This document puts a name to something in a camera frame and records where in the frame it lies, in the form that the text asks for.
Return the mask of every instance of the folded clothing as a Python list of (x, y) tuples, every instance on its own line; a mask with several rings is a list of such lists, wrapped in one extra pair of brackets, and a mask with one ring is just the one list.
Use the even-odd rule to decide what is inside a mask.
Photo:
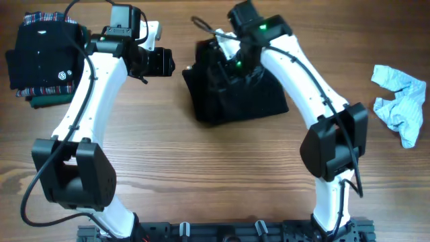
[(28, 87), (24, 90), (19, 90), (16, 93), (17, 97), (43, 96), (43, 95), (59, 95), (70, 94), (74, 92), (75, 84), (69, 82), (63, 86), (56, 87)]
[[(24, 21), (22, 25), (29, 25), (39, 21), (63, 21), (64, 18), (65, 18), (65, 15), (60, 12), (55, 12), (55, 13), (44, 13), (41, 11), (37, 11), (34, 13), (27, 12), (26, 15), (24, 16)], [(77, 24), (77, 22), (71, 19), (69, 16), (67, 17), (66, 22), (71, 24)]]
[(11, 89), (79, 84), (83, 56), (66, 35), (81, 47), (85, 41), (78, 24), (62, 22), (62, 13), (33, 13), (19, 27), (15, 50), (6, 52)]
[(75, 94), (64, 95), (49, 95), (41, 97), (29, 97), (30, 105), (32, 108), (43, 108), (47, 106), (68, 104), (73, 100)]

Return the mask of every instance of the crumpled cloth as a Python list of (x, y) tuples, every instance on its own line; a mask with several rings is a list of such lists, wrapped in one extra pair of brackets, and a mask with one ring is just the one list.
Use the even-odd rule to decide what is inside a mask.
[(400, 133), (404, 148), (414, 147), (423, 125), (426, 82), (384, 65), (375, 65), (372, 81), (396, 92), (396, 99), (391, 101), (376, 98), (375, 114), (389, 129)]

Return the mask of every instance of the wooden table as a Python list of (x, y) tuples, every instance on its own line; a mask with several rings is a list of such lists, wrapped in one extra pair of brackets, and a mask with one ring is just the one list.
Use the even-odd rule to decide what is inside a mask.
[[(309, 219), (314, 178), (299, 155), (306, 134), (288, 98), (287, 114), (206, 128), (195, 121), (181, 71), (194, 61), (194, 44), (209, 38), (189, 18), (199, 15), (230, 30), (232, 1), (134, 3), (163, 25), (158, 46), (171, 48), (171, 78), (128, 78), (106, 128), (104, 151), (118, 175), (117, 194), (141, 221), (208, 223)], [(375, 220), (378, 241), (430, 240), (430, 130), (404, 149), (397, 133), (372, 112), (389, 91), (370, 81), (375, 64), (430, 79), (430, 6), (426, 1), (256, 1), (261, 15), (281, 14), (327, 83), (351, 103), (370, 110), (367, 150), (360, 159), (364, 198), (351, 194), (350, 213)], [(0, 6), (0, 49), (14, 46), (25, 11), (63, 11), (66, 4)], [(70, 16), (94, 33), (109, 24), (110, 6), (76, 5)], [(33, 110), (9, 89), (0, 58), (0, 240), (74, 241), (85, 218), (37, 229), (19, 217), (22, 194), (35, 174), (30, 155), (36, 138), (49, 138), (68, 106)], [(428, 102), (425, 120), (430, 118)], [(29, 216), (48, 221), (71, 213), (49, 204), (40, 185)]]

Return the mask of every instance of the black cable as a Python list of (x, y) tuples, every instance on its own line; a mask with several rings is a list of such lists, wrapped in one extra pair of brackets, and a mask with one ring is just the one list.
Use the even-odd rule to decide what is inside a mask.
[(316, 88), (318, 89), (318, 91), (321, 94), (321, 97), (324, 99), (325, 104), (328, 105), (328, 107), (330, 108), (330, 110), (333, 113), (333, 116), (335, 117), (335, 120), (337, 122), (337, 125), (339, 126), (339, 128), (342, 131), (342, 134), (344, 136), (345, 142), (347, 143), (348, 149), (349, 149), (349, 154), (351, 155), (352, 158), (352, 162), (353, 162), (353, 167), (354, 167), (354, 174), (355, 174), (355, 180), (357, 183), (357, 186), (355, 186), (351, 181), (349, 181), (348, 179), (343, 179), (342, 181), (340, 181), (341, 184), (341, 197), (340, 197), (340, 205), (339, 205), (339, 215), (337, 217), (337, 221), (335, 224), (335, 228), (333, 229), (333, 235), (331, 236), (331, 240), (334, 241), (336, 239), (337, 236), (337, 232), (339, 230), (339, 226), (341, 224), (341, 220), (343, 217), (343, 203), (344, 203), (344, 199), (345, 199), (345, 182), (348, 183), (355, 192), (357, 192), (357, 194), (359, 195), (360, 198), (363, 198), (363, 186), (361, 185), (361, 177), (360, 177), (360, 172), (359, 172), (359, 168), (358, 168), (358, 160), (357, 160), (357, 156), (355, 155), (355, 152), (353, 150), (353, 146), (352, 146), (352, 142), (351, 139), (347, 133), (347, 130), (345, 128), (345, 126), (342, 123), (342, 120), (340, 119), (338, 113), (336, 112), (336, 109), (333, 107), (331, 100), (329, 99), (329, 97), (327, 97), (327, 95), (325, 94), (323, 88), (321, 87), (320, 83), (316, 80), (315, 76), (312, 74), (312, 72), (308, 69), (308, 67), (303, 64), (300, 59), (298, 59), (297, 57), (295, 57), (294, 55), (290, 54), (289, 52), (286, 52), (284, 50), (281, 50), (279, 48), (276, 48), (274, 46), (270, 46), (269, 44), (267, 45), (261, 45), (249, 40), (242, 40), (240, 38), (236, 38), (233, 36), (228, 36), (226, 34), (221, 34), (218, 33), (216, 31), (214, 31), (209, 24), (207, 24), (204, 20), (202, 20), (199, 17), (196, 16), (192, 16), (191, 17), (191, 21), (200, 29), (202, 29), (205, 32), (208, 32), (210, 34), (214, 34), (217, 36), (221, 36), (223, 38), (227, 38), (230, 40), (236, 40), (239, 41), (241, 43), (245, 43), (245, 44), (249, 44), (252, 46), (258, 46), (258, 47), (262, 47), (262, 48), (266, 48), (269, 50), (274, 50), (276, 52), (279, 52), (283, 55), (286, 55), (288, 58), (290, 58), (293, 62), (297, 63), (305, 72), (306, 74), (312, 79), (313, 83), (315, 84)]
[[(106, 0), (107, 2), (114, 4), (113, 1), (110, 0)], [(66, 22), (67, 20), (67, 13), (69, 12), (70, 8), (75, 4), (79, 2), (79, 0), (73, 0), (72, 3), (69, 4), (69, 6), (67, 6), (66, 10), (64, 11), (64, 22)], [(45, 164), (43, 164), (43, 166), (39, 169), (39, 171), (37, 172), (37, 174), (34, 176), (32, 182), (30, 182), (23, 198), (21, 201), (21, 208), (20, 208), (20, 212), (21, 212), (21, 218), (22, 220), (30, 226), (33, 227), (48, 227), (48, 226), (52, 226), (52, 225), (57, 225), (59, 223), (63, 223), (65, 221), (71, 220), (73, 218), (77, 218), (79, 216), (87, 216), (89, 217), (91, 220), (94, 221), (94, 223), (103, 231), (105, 231), (112, 239), (117, 239), (114, 234), (112, 234), (108, 229), (106, 229), (91, 213), (88, 212), (80, 212), (74, 215), (70, 215), (70, 216), (66, 216), (64, 218), (58, 219), (58, 220), (54, 220), (51, 222), (47, 222), (47, 223), (35, 223), (33, 221), (31, 221), (26, 214), (26, 206), (27, 206), (27, 202), (28, 202), (28, 198), (30, 197), (30, 194), (34, 188), (34, 186), (36, 185), (36, 182), (40, 179), (40, 176), (43, 174), (43, 172), (45, 171), (45, 169), (56, 160), (56, 158), (61, 154), (62, 150), (64, 149), (66, 143), (68, 142), (68, 140), (70, 139), (70, 137), (72, 136), (73, 132), (75, 130), (78, 129), (78, 123), (81, 119), (81, 116), (83, 114), (83, 112), (85, 111), (85, 108), (87, 107), (87, 103), (89, 101), (89, 98), (91, 97), (91, 92), (93, 90), (93, 86), (94, 86), (94, 81), (95, 81), (95, 69), (93, 66), (93, 63), (91, 62), (91, 59), (85, 54), (85, 51), (66, 33), (64, 25), (62, 25), (62, 30), (65, 34), (65, 36), (69, 39), (70, 43), (85, 57), (85, 60), (88, 62), (90, 71), (91, 71), (91, 75), (90, 75), (90, 81), (89, 81), (89, 86), (88, 86), (88, 90), (87, 90), (87, 94), (85, 95), (85, 98), (83, 100), (82, 106), (79, 108), (79, 111), (76, 115), (75, 120), (73, 121), (72, 125), (70, 126), (70, 130), (67, 133), (67, 135), (65, 136), (65, 138), (61, 141), (61, 143), (59, 144), (59, 146), (54, 150), (54, 152), (51, 154), (51, 156), (49, 156), (49, 158), (46, 160)]]

